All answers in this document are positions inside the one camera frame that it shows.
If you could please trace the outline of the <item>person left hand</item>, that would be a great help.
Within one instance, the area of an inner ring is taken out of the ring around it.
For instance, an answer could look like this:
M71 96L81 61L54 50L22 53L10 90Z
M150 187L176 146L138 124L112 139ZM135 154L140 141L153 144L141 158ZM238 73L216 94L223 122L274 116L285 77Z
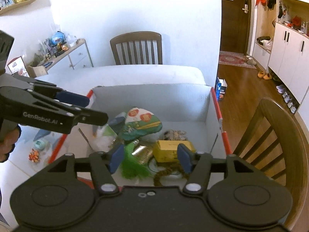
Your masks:
M15 143L21 136L21 128L17 126L14 130L8 132L1 142L0 146L0 161L1 163L8 160L9 155L15 148Z

